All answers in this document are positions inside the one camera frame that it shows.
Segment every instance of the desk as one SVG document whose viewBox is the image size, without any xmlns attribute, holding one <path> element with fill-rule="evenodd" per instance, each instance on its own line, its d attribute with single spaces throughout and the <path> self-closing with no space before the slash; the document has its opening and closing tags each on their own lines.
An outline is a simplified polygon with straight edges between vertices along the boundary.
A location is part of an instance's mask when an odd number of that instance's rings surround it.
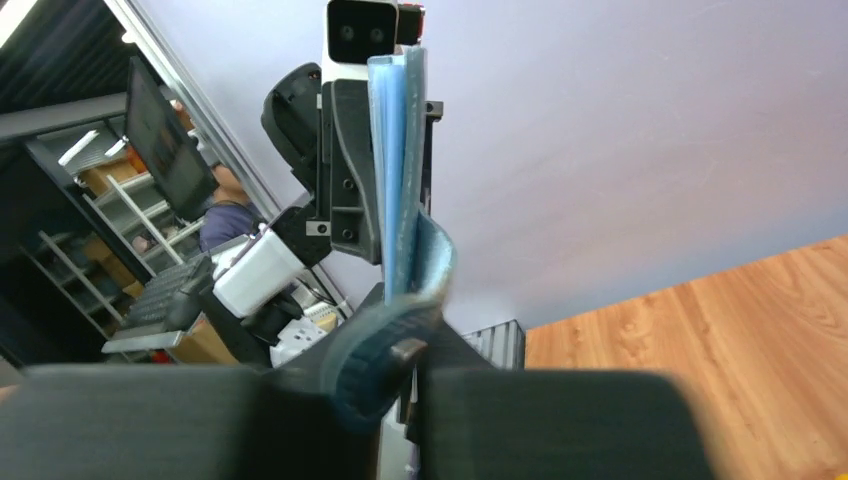
<svg viewBox="0 0 848 480">
<path fill-rule="evenodd" d="M 848 236 L 533 329 L 527 367 L 671 372 L 734 478 L 833 480 L 848 473 Z"/>
</svg>

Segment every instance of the keyboard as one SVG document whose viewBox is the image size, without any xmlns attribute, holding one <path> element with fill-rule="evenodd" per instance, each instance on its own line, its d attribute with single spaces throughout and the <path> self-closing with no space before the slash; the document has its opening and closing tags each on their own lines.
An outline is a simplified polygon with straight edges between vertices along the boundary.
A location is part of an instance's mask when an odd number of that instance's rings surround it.
<svg viewBox="0 0 848 480">
<path fill-rule="evenodd" d="M 134 328 L 166 322 L 174 329 L 190 327 L 200 314 L 200 305 L 193 291 L 193 287 L 197 286 L 194 280 L 208 276 L 212 268 L 209 256 L 198 255 L 153 277 L 130 307 L 126 326 Z"/>
</svg>

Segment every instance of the white power outlet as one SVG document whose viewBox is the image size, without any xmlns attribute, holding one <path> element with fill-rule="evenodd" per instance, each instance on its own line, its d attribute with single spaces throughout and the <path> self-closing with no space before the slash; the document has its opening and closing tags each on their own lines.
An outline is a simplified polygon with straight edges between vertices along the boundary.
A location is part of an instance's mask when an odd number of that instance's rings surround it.
<svg viewBox="0 0 848 480">
<path fill-rule="evenodd" d="M 292 320 L 278 335 L 280 341 L 271 347 L 271 365 L 278 367 L 305 352 L 327 335 L 308 320 Z"/>
</svg>

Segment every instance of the white panel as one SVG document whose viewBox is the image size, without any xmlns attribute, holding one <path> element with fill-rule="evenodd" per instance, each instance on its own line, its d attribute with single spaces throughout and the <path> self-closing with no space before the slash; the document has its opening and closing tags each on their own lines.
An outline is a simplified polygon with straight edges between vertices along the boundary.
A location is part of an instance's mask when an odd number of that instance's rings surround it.
<svg viewBox="0 0 848 480">
<path fill-rule="evenodd" d="M 323 2 L 136 1 L 294 199 L 259 114 L 319 58 Z M 558 320 L 848 231 L 844 2 L 425 5 L 460 331 Z M 375 270 L 335 257 L 360 299 Z"/>
</svg>

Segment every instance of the black ceiling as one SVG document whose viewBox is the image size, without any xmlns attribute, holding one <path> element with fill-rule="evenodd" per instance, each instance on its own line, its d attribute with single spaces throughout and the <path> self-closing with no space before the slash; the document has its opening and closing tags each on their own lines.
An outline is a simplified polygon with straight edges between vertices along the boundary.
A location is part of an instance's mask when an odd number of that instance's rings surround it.
<svg viewBox="0 0 848 480">
<path fill-rule="evenodd" d="M 125 92 L 123 33 L 103 0 L 39 0 L 0 48 L 0 114 Z"/>
</svg>

